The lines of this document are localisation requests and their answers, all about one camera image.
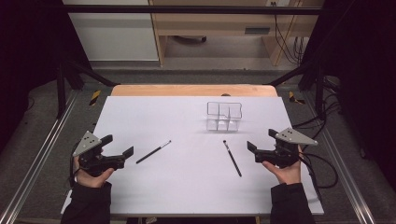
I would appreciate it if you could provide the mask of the black brush with silver ferrule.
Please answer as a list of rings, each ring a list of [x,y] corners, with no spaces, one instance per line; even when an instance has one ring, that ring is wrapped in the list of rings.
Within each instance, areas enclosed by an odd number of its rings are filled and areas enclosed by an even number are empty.
[[[156,152],[158,152],[159,150],[161,150],[162,148],[168,146],[171,143],[172,143],[172,140],[169,140],[169,141],[163,143],[162,145],[156,147],[155,149],[150,151],[150,153],[148,153],[147,155],[145,155],[142,158],[140,158],[139,160],[137,160],[135,164],[139,164],[140,162],[146,160],[147,158],[149,158],[150,156],[152,156],[153,154],[155,154]]]

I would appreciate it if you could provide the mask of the black horizontal frame bar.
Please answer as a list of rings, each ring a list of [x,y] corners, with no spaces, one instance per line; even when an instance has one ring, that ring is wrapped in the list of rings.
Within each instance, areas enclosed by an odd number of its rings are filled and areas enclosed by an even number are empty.
[[[64,5],[70,13],[162,13],[162,14],[260,14],[319,15],[321,7],[228,7],[228,6],[111,6]]]

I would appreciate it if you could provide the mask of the white cabinet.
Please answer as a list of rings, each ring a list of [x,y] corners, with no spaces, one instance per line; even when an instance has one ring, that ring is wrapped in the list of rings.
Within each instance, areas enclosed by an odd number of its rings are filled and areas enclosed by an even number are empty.
[[[158,61],[151,15],[70,13],[91,62]]]

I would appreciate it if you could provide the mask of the aluminium floor rail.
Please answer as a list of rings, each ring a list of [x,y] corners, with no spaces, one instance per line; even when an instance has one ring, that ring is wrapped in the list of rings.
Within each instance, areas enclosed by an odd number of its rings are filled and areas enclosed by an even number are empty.
[[[319,139],[326,148],[327,153],[339,174],[339,181],[341,182],[349,202],[360,222],[360,224],[375,224],[375,218],[364,200],[360,189],[358,188],[352,174],[342,159],[336,144],[334,143],[329,131],[323,127],[319,134]]]
[[[0,224],[13,224],[16,220],[61,131],[63,130],[78,96],[79,91],[70,91],[64,112],[58,119],[54,121],[44,143],[35,156],[33,163],[27,171],[24,179],[20,183],[12,200],[8,203],[6,209],[0,215]]]

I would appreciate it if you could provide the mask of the wooden table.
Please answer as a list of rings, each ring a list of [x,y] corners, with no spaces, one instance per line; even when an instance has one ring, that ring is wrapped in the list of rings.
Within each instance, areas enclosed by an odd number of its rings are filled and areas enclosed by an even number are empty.
[[[134,84],[117,85],[111,96],[264,96],[277,97],[270,85],[251,84]]]

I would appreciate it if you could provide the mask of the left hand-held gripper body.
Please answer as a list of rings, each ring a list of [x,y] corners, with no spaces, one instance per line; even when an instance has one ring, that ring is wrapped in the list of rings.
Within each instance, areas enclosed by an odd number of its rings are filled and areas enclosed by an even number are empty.
[[[125,159],[121,155],[104,156],[102,154],[101,138],[87,131],[77,143],[72,156],[78,157],[81,170],[84,170],[91,176],[99,176],[108,168],[114,170],[124,167]]]

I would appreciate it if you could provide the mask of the clear acrylic organizer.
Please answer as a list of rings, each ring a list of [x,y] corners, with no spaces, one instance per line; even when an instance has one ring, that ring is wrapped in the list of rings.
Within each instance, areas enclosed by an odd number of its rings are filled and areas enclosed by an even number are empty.
[[[242,119],[240,103],[208,102],[206,129],[213,132],[237,132]]]

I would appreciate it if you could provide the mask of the black frame strut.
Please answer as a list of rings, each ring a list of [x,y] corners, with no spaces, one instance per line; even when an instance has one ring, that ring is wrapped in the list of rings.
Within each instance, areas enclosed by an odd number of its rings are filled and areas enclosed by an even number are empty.
[[[80,74],[85,74],[108,87],[117,86],[116,82],[102,77],[87,66],[74,61],[63,61],[59,64],[56,74],[58,119],[64,114],[66,110],[65,82],[68,82],[73,90],[81,90],[84,87],[84,81],[82,80]]]
[[[286,75],[283,75],[271,82],[270,86],[276,87],[285,81],[302,75],[298,88],[301,91],[308,91],[313,85],[315,87],[315,112],[322,118],[323,109],[323,89],[324,89],[324,75],[319,62],[309,61],[304,63],[297,68],[289,71]]]

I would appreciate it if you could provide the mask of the person's left hand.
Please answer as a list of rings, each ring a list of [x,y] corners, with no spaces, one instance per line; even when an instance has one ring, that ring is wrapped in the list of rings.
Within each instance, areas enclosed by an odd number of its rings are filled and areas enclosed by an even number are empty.
[[[113,168],[108,168],[99,176],[91,176],[84,170],[80,169],[78,157],[74,158],[74,164],[76,168],[75,179],[81,186],[87,188],[101,188],[114,173]]]

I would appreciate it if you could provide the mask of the wooden desk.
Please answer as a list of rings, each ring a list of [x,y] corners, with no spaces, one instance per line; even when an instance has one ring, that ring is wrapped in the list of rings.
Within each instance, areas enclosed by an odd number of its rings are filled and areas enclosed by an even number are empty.
[[[324,0],[148,0],[152,6],[322,7]],[[316,15],[162,14],[152,15],[156,36],[258,36],[272,65],[279,65],[292,37],[309,37]]]

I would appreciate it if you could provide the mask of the white table board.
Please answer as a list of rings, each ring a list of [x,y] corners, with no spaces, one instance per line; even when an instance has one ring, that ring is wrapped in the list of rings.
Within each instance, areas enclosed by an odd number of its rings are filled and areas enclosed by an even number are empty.
[[[273,174],[255,162],[247,141],[273,149],[278,132],[290,126],[279,97],[239,97],[242,119],[237,132],[206,129],[207,97],[110,96],[94,129],[98,137],[113,135],[104,148],[118,155],[129,147],[134,155],[109,179],[111,212],[127,217],[238,217],[271,210]],[[172,140],[146,160],[156,147]],[[222,141],[228,142],[242,173],[239,177]]]

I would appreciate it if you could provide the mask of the yellow black tape marker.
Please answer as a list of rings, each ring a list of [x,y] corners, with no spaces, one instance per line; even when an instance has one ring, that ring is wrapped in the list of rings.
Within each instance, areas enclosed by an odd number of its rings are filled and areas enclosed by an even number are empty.
[[[290,99],[290,102],[292,102],[292,103],[296,103],[299,105],[305,105],[305,100],[296,99],[294,96],[294,93],[292,91],[289,91],[289,99]]]
[[[97,90],[97,91],[95,91],[95,92],[92,94],[92,98],[91,98],[91,100],[90,100],[90,102],[89,102],[89,105],[95,105],[95,103],[96,103],[96,101],[97,101],[97,99],[98,99],[100,93],[101,93],[101,91],[100,91],[100,90]]]

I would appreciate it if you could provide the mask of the black makeup brush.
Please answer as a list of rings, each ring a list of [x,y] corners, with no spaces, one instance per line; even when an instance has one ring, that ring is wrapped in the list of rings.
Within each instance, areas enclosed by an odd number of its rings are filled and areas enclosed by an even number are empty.
[[[231,151],[231,149],[229,148],[228,142],[226,140],[222,141],[223,145],[226,147],[226,150],[231,158],[231,161],[233,163],[233,167],[235,168],[236,172],[238,173],[239,177],[242,177],[242,173],[238,167],[238,164],[236,162],[236,160],[234,159],[233,153]]]

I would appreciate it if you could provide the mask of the person's right hand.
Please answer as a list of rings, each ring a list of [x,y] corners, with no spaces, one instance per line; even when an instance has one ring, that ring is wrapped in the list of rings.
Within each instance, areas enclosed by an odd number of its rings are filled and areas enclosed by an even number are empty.
[[[263,161],[262,165],[276,177],[279,184],[291,185],[302,182],[300,161],[297,161],[293,165],[285,168],[277,168],[268,161]]]

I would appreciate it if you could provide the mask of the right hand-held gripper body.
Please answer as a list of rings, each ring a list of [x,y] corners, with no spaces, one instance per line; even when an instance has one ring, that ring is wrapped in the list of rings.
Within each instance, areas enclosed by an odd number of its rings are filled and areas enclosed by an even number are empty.
[[[277,132],[273,150],[258,149],[254,154],[255,162],[268,161],[279,168],[293,165],[300,159],[299,145],[316,146],[318,142],[292,128]]]

